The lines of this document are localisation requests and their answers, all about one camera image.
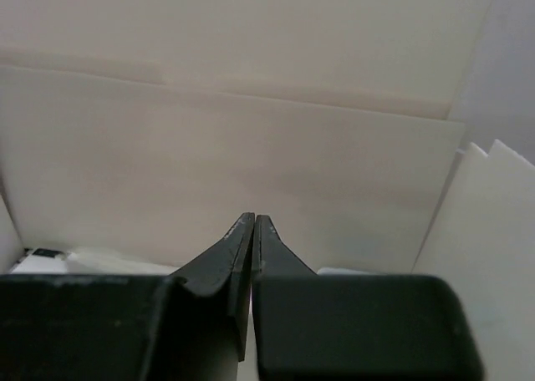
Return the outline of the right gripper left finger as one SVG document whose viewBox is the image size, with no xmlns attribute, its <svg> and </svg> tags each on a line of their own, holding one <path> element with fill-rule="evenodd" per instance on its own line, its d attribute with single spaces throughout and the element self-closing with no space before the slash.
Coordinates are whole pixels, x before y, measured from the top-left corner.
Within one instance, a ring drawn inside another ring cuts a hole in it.
<svg viewBox="0 0 535 381">
<path fill-rule="evenodd" d="M 253 236 L 254 214 L 244 212 L 219 241 L 173 273 L 197 326 L 228 329 L 239 362 L 247 346 Z"/>
</svg>

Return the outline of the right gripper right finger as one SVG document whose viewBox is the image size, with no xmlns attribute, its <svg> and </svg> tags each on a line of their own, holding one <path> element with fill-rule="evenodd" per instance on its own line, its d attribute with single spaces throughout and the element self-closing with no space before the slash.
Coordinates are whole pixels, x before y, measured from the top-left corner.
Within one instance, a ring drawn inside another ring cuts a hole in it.
<svg viewBox="0 0 535 381">
<path fill-rule="evenodd" d="M 312 270 L 281 239 L 268 215 L 256 218 L 252 242 L 252 278 L 316 277 Z"/>
</svg>

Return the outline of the white t shirt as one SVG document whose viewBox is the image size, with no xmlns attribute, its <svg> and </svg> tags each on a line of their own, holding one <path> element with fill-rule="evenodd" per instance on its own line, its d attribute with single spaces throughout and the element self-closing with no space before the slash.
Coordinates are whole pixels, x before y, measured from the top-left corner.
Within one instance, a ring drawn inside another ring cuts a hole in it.
<svg viewBox="0 0 535 381">
<path fill-rule="evenodd" d="M 167 276 L 178 267 L 147 262 L 139 257 L 91 248 L 71 251 L 65 260 L 72 273 Z"/>
</svg>

